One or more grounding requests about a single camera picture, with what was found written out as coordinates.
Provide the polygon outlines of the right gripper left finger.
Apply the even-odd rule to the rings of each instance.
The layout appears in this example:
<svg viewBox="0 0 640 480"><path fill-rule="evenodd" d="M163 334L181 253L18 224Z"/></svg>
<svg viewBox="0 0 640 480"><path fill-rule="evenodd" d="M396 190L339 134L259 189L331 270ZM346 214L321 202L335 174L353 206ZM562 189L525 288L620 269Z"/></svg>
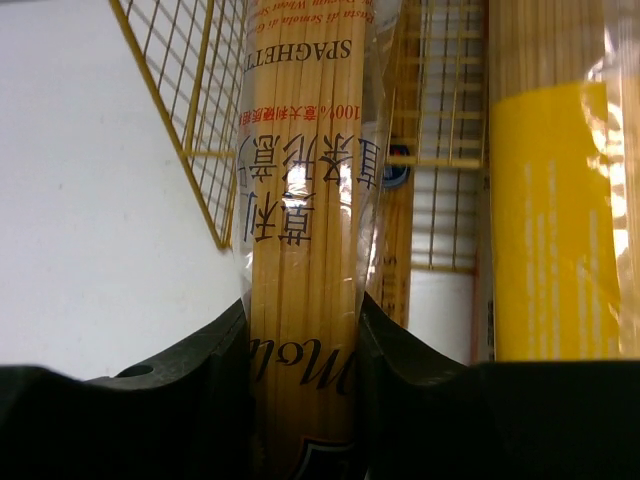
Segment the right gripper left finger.
<svg viewBox="0 0 640 480"><path fill-rule="evenodd" d="M235 303L114 377L1 370L5 479L244 479L248 333Z"/></svg>

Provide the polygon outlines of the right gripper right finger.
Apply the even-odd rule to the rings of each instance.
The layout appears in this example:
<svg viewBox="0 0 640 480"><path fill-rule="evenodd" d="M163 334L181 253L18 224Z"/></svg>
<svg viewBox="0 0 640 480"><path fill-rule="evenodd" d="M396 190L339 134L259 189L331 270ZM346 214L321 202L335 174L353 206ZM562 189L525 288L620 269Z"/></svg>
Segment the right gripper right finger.
<svg viewBox="0 0 640 480"><path fill-rule="evenodd" d="M632 360L462 365L362 305L357 415L373 479L635 479Z"/></svg>

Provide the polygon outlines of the dark blue spaghetti bag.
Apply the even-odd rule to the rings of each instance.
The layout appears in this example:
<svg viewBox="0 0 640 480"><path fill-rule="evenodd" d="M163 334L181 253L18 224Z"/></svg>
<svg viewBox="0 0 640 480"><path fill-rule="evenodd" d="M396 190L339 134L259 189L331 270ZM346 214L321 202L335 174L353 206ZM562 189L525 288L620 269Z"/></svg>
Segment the dark blue spaghetti bag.
<svg viewBox="0 0 640 480"><path fill-rule="evenodd" d="M381 307L401 327L409 323L414 171L408 158L417 153L420 67L409 60L420 54L422 6L404 1L396 27L390 65L395 68L390 152L381 197L383 277Z"/></svg>

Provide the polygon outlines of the orange blue pasta bag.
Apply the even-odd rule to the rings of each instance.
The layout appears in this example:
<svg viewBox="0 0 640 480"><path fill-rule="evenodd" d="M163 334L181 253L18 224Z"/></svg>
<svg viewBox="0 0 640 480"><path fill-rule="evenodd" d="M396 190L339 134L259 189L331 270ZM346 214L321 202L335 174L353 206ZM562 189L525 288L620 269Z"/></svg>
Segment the orange blue pasta bag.
<svg viewBox="0 0 640 480"><path fill-rule="evenodd" d="M251 1L233 249L255 479L353 479L358 320L389 154L401 1Z"/></svg>

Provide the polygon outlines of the yellow spaghetti bag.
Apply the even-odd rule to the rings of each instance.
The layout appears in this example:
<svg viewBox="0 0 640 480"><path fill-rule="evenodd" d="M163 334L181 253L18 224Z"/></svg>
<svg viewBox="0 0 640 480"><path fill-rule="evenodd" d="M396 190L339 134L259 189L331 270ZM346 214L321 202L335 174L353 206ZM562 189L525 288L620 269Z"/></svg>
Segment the yellow spaghetti bag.
<svg viewBox="0 0 640 480"><path fill-rule="evenodd" d="M488 12L495 354L639 355L639 5Z"/></svg>

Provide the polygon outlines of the red white spaghetti bag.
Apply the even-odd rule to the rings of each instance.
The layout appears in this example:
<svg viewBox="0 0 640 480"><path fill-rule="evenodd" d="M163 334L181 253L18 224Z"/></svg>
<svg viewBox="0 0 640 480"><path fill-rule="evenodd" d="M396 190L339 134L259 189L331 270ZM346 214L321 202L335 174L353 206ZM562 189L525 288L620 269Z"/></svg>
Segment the red white spaghetti bag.
<svg viewBox="0 0 640 480"><path fill-rule="evenodd" d="M487 168L479 171L476 205L476 263L471 333L472 363L492 361L495 357L490 179Z"/></svg>

